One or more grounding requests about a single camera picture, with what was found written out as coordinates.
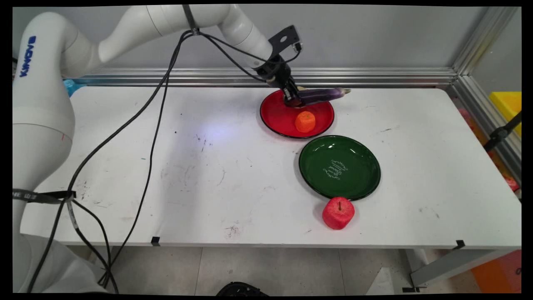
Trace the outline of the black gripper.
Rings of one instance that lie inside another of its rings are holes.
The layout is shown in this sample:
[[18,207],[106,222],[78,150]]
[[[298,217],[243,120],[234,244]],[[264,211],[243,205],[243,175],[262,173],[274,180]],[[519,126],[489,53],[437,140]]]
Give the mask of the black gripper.
[[284,104],[289,108],[303,106],[299,93],[307,88],[298,86],[291,75],[291,69],[282,56],[274,56],[271,62],[255,68],[260,78],[266,81],[269,87],[283,90]]

